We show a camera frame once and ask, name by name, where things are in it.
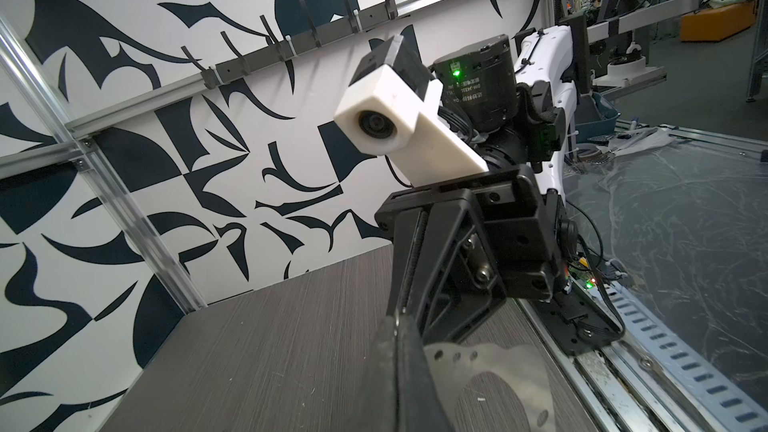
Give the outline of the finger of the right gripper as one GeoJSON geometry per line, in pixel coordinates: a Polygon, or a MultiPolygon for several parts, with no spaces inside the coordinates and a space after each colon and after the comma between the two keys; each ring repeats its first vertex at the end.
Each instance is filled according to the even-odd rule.
{"type": "Polygon", "coordinates": [[[422,343],[459,343],[507,299],[479,204],[456,197],[390,214],[394,246],[387,313],[415,323],[422,343]]]}

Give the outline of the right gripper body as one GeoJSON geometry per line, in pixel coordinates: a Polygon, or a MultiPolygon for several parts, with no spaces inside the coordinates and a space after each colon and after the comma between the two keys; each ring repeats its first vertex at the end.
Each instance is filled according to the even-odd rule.
{"type": "Polygon", "coordinates": [[[553,188],[541,191],[526,165],[393,193],[375,222],[392,242],[390,214],[456,197],[479,204],[507,297],[548,301],[567,288],[577,228],[561,195],[553,188]]]}

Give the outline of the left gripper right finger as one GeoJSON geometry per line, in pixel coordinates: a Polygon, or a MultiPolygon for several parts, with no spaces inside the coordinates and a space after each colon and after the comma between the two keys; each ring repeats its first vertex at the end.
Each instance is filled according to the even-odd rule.
{"type": "Polygon", "coordinates": [[[441,405],[414,320],[398,317],[398,430],[453,431],[441,405]]]}

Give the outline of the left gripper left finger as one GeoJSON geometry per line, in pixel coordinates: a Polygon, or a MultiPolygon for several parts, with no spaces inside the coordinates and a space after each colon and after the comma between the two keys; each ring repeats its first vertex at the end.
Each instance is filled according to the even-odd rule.
{"type": "Polygon", "coordinates": [[[386,316],[375,333],[358,402],[353,412],[354,431],[396,431],[398,424],[398,327],[386,316]]]}

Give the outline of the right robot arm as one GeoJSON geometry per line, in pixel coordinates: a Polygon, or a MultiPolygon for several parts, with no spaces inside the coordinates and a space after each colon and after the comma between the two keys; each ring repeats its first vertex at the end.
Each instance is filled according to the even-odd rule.
{"type": "Polygon", "coordinates": [[[568,117],[553,100],[573,89],[559,79],[569,28],[528,29],[456,57],[484,89],[464,104],[472,122],[495,122],[476,146],[488,171],[394,193],[375,215],[394,245],[388,313],[411,318],[425,344],[465,339],[509,298],[559,298],[577,255],[561,182],[568,117]],[[522,82],[535,66],[555,76],[522,82]]]}

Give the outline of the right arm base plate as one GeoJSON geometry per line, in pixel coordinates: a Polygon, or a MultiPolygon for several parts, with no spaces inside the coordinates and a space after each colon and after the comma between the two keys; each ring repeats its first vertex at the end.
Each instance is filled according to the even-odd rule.
{"type": "Polygon", "coordinates": [[[533,308],[567,356],[595,351],[623,337],[622,329],[578,286],[573,286],[569,293],[554,294],[549,302],[535,301],[533,308]]]}

